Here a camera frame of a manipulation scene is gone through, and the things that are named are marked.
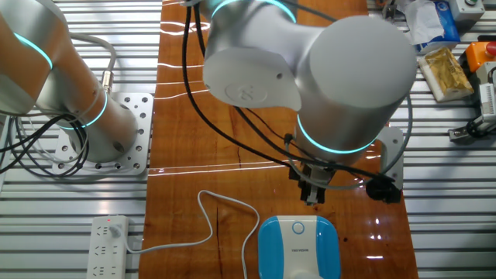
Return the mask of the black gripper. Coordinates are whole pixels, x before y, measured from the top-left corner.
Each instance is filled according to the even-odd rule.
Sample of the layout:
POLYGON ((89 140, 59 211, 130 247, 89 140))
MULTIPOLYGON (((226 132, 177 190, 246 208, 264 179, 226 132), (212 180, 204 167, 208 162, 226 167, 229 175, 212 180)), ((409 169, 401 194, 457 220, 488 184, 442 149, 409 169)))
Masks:
POLYGON ((290 165, 289 179, 298 183, 301 190, 301 200, 305 205, 323 204, 326 199, 326 189, 331 189, 330 181, 335 171, 327 171, 303 163, 290 165))

